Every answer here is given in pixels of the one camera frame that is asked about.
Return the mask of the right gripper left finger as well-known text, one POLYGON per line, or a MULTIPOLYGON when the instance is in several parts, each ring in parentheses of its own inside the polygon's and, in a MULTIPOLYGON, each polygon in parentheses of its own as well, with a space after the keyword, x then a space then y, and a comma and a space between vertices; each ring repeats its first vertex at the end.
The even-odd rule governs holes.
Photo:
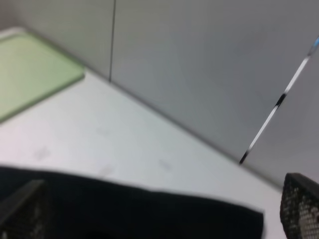
POLYGON ((31 180, 0 203, 2 239, 44 239, 49 224, 49 196, 43 180, 31 180))

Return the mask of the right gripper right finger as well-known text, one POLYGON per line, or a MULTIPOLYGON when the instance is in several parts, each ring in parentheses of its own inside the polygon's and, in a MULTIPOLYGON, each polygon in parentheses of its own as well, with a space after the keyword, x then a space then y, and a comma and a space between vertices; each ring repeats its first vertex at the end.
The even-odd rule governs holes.
POLYGON ((319 237, 319 184, 300 173, 285 176, 280 220, 288 239, 319 237))

